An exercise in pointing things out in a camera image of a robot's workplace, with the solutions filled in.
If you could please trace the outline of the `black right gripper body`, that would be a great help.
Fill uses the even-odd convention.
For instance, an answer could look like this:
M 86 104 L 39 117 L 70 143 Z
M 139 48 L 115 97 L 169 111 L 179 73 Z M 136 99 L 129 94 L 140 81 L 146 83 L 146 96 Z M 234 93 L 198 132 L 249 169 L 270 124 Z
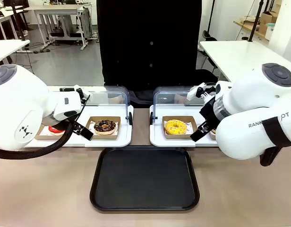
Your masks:
M 216 129 L 221 122 L 214 113 L 214 103 L 215 97 L 212 97 L 200 110 L 200 114 L 205 119 L 204 123 L 200 125 L 202 129 Z

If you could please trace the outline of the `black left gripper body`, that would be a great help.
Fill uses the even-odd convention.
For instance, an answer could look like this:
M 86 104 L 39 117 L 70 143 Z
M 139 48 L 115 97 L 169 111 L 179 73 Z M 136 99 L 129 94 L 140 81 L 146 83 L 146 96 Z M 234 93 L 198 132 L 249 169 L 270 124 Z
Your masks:
M 84 126 L 78 123 L 75 119 L 69 119 L 69 123 L 73 133 L 81 133 L 84 129 Z

